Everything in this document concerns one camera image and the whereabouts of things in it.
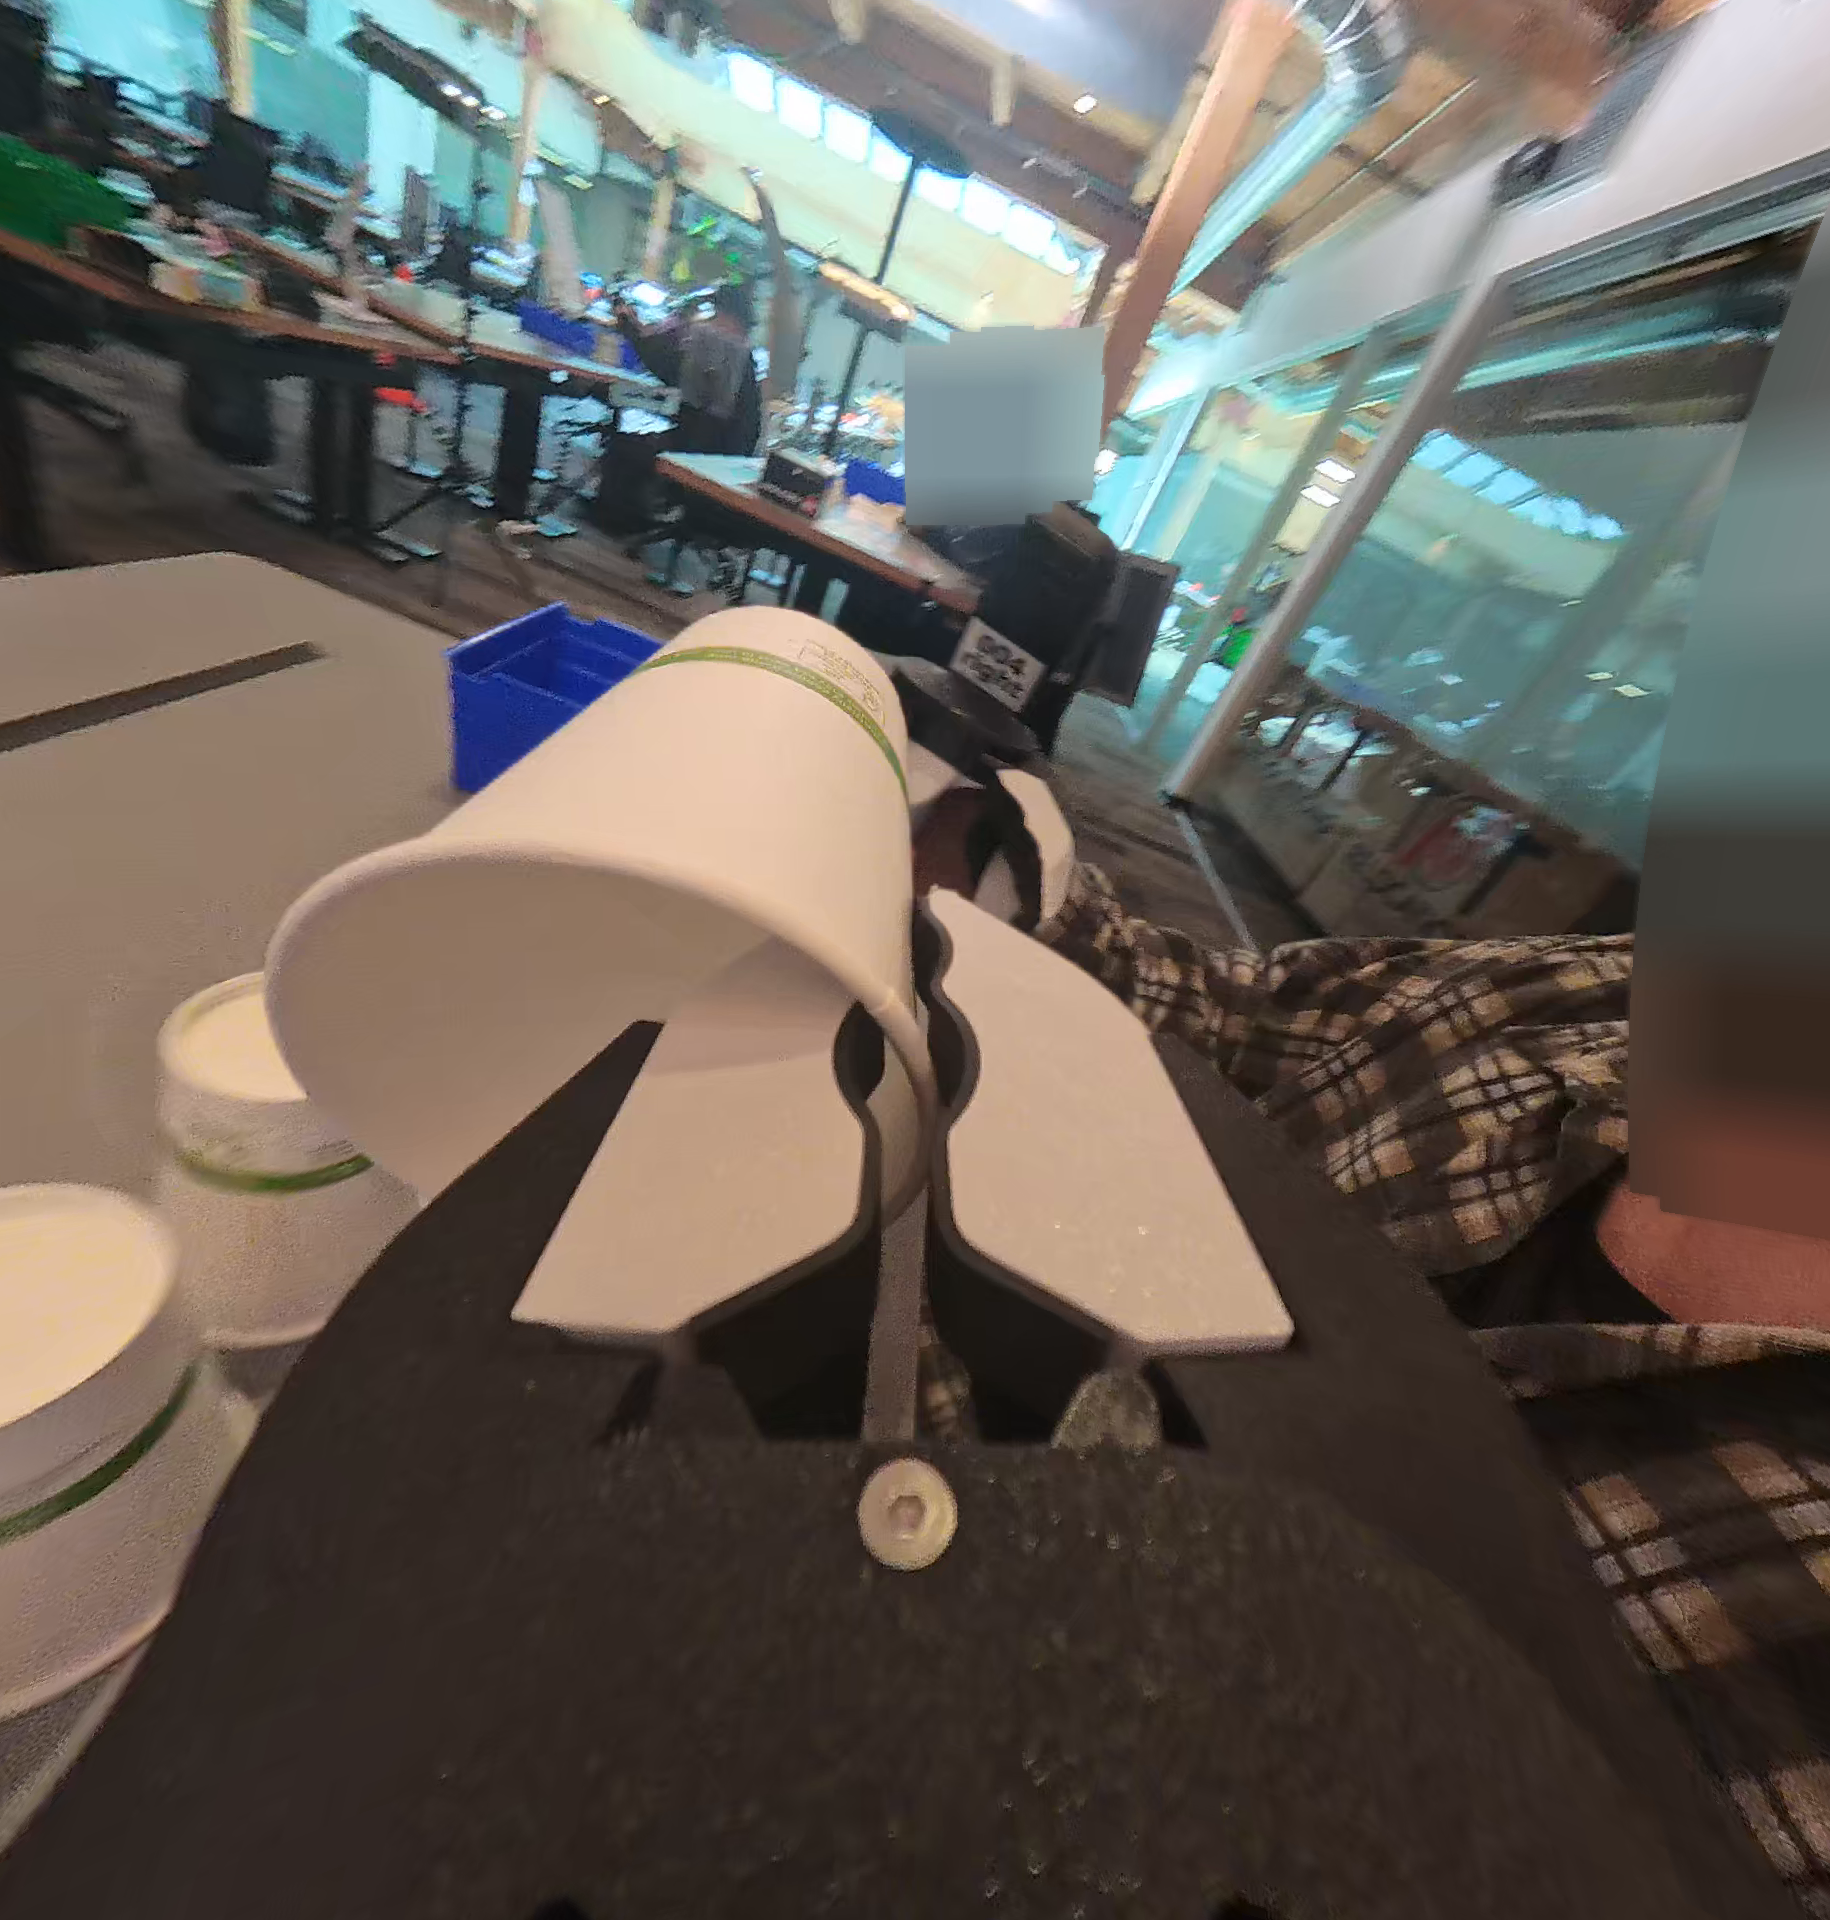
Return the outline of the wooden office desk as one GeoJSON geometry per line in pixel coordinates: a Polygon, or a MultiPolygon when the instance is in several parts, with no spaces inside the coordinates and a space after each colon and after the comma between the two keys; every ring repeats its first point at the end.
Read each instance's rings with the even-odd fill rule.
{"type": "Polygon", "coordinates": [[[756,456],[662,453],[656,473],[696,509],[736,523],[742,542],[772,551],[801,551],[809,569],[851,581],[860,575],[883,588],[953,614],[973,614],[982,581],[952,564],[888,508],[845,498],[815,514],[760,492],[756,456]]]}
{"type": "Polygon", "coordinates": [[[410,364],[458,370],[463,355],[399,324],[308,319],[267,305],[177,299],[147,277],[109,272],[0,227],[0,553],[33,569],[59,565],[35,464],[21,352],[72,335],[113,335],[176,360],[310,388],[305,492],[256,501],[274,519],[350,544],[386,565],[432,564],[439,551],[393,531],[376,513],[377,392],[410,364]]]}

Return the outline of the person's right forearm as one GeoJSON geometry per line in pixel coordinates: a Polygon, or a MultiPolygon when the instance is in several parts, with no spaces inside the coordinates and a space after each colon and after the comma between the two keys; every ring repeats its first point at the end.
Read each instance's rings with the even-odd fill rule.
{"type": "Polygon", "coordinates": [[[1512,1256],[1626,1164],[1630,933],[1216,948],[1072,861],[1036,937],[1228,1079],[1422,1275],[1512,1256]]]}

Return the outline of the person's right hand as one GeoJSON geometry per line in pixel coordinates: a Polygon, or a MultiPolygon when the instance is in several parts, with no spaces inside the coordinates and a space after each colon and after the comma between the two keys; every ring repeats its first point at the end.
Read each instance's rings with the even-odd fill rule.
{"type": "Polygon", "coordinates": [[[998,852],[1000,831],[985,789],[961,787],[928,804],[911,835],[912,893],[946,890],[974,898],[974,887],[998,852]]]}

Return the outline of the person's plaid shirt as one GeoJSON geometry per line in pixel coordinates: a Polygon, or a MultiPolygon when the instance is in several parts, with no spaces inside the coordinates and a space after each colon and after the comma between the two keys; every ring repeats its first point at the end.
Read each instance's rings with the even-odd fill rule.
{"type": "Polygon", "coordinates": [[[1664,1241],[1625,1164],[1512,1256],[1408,1266],[1523,1415],[1718,1797],[1802,1915],[1830,1915],[1830,1275],[1664,1241]]]}

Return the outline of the white cup green band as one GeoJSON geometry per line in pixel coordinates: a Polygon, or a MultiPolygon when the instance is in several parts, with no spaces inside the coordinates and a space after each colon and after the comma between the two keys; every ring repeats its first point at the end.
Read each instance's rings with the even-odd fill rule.
{"type": "Polygon", "coordinates": [[[161,1627],[231,1464],[164,1224],[102,1188],[0,1188],[0,1724],[161,1627]]]}
{"type": "Polygon", "coordinates": [[[939,1119],[911,959],[909,734],[830,622],[694,622],[436,827],[321,876],[264,1005],[344,1139],[430,1195],[638,1023],[781,948],[881,1031],[914,1147],[939,1119]]]}
{"type": "Polygon", "coordinates": [[[226,1353],[320,1334],[417,1212],[305,1094],[239,975],[183,1000],[157,1038],[153,1205],[183,1295],[226,1353]]]}

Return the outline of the dark grey monitor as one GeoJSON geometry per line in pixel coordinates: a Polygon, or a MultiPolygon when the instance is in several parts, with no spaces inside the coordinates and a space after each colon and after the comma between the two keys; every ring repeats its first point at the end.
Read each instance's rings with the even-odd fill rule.
{"type": "Polygon", "coordinates": [[[1133,708],[1138,698],[1177,578],[1177,564],[1138,553],[1121,554],[1089,682],[1115,708],[1133,708]]]}

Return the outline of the blue plastic bin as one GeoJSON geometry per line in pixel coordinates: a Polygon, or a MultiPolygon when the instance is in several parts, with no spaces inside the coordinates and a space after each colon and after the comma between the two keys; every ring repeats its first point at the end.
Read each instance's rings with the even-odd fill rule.
{"type": "Polygon", "coordinates": [[[566,729],[662,649],[566,602],[517,614],[448,649],[449,784],[474,795],[566,729]]]}

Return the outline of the green parts bin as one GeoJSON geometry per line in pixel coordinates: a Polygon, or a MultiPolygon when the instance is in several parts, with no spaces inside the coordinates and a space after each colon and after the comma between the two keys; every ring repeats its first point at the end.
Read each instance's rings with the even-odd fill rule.
{"type": "Polygon", "coordinates": [[[122,231],[136,212],[101,177],[0,132],[0,229],[69,253],[79,229],[122,231]]]}

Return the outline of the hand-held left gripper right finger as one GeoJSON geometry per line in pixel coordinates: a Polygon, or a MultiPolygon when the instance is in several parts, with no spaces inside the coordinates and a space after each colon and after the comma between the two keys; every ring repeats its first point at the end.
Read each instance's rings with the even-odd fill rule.
{"type": "Polygon", "coordinates": [[[1106,1371],[1285,1349],[1291,1309],[1143,1023],[952,891],[919,935],[946,1091],[928,1304],[973,1386],[1052,1427],[1106,1371]]]}

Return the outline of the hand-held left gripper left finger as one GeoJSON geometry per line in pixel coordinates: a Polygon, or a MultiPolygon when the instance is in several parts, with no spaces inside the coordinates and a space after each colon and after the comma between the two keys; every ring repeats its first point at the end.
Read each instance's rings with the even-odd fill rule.
{"type": "Polygon", "coordinates": [[[856,1436],[875,1317],[873,1091],[873,1019],[668,1019],[513,1320],[713,1370],[772,1436],[856,1436]]]}

